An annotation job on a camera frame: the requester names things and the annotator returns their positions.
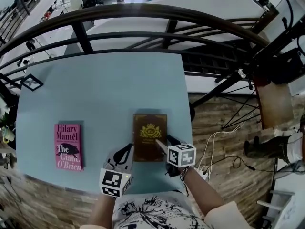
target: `brown book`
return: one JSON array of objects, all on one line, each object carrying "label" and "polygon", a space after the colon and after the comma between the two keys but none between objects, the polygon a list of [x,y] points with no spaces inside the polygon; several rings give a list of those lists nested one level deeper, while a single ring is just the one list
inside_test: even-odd
[{"label": "brown book", "polygon": [[156,139],[167,143],[167,115],[135,114],[133,116],[134,161],[162,161]]}]

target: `gold emblem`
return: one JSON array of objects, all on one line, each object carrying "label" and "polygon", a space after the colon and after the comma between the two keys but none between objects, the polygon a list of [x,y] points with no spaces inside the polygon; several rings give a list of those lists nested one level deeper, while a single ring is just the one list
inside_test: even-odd
[{"label": "gold emblem", "polygon": [[161,131],[158,126],[155,128],[153,124],[148,124],[146,127],[142,126],[140,137],[160,138]]}]

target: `white cable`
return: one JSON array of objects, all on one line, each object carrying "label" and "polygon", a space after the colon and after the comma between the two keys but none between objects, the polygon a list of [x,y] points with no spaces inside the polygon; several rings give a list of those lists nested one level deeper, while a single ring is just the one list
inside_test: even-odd
[{"label": "white cable", "polygon": [[200,165],[201,165],[201,163],[202,163],[202,160],[204,159],[204,155],[205,155],[206,149],[207,149],[207,147],[208,147],[210,138],[211,138],[212,136],[214,136],[214,138],[213,138],[213,151],[212,151],[211,165],[210,165],[210,168],[211,168],[211,169],[208,168],[208,171],[209,171],[209,175],[208,175],[209,180],[208,180],[208,183],[210,183],[210,177],[211,177],[211,173],[212,173],[212,164],[213,164],[213,156],[214,156],[214,143],[215,143],[215,137],[216,137],[216,135],[217,135],[218,133],[227,133],[227,134],[231,134],[231,133],[237,131],[238,129],[242,128],[243,125],[245,124],[245,122],[246,122],[249,118],[251,118],[251,117],[254,115],[254,112],[255,112],[255,110],[246,118],[246,120],[245,120],[244,122],[240,123],[233,131],[230,131],[230,132],[225,132],[225,131],[215,132],[215,133],[213,133],[213,134],[208,138],[208,140],[207,140],[207,142],[206,142],[206,146],[205,146],[205,150],[204,150],[203,156],[202,156],[202,158],[201,158],[201,160],[200,160],[200,163],[199,163],[199,166],[198,166],[198,168],[197,168],[197,171],[199,171],[199,168],[200,168]]}]

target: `table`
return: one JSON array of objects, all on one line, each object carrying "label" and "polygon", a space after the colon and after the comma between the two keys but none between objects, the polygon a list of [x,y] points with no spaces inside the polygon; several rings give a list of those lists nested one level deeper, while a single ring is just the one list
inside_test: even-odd
[{"label": "table", "polygon": [[[134,113],[168,115],[168,133],[192,143],[181,56],[151,52],[84,55],[29,67],[44,86],[22,87],[16,129],[21,172],[63,187],[99,192],[100,168],[113,148],[132,142]],[[54,124],[81,124],[84,171],[55,165]],[[136,163],[129,193],[182,188],[164,163]]]}]

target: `curved handrail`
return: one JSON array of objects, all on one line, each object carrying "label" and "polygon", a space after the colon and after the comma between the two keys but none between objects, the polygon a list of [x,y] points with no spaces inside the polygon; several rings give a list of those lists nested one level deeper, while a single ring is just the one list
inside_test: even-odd
[{"label": "curved handrail", "polygon": [[262,47],[269,44],[268,41],[249,30],[203,12],[160,4],[115,4],[73,11],[37,24],[5,44],[0,49],[0,57],[36,36],[64,26],[83,21],[125,17],[148,17],[185,21],[225,31]]}]

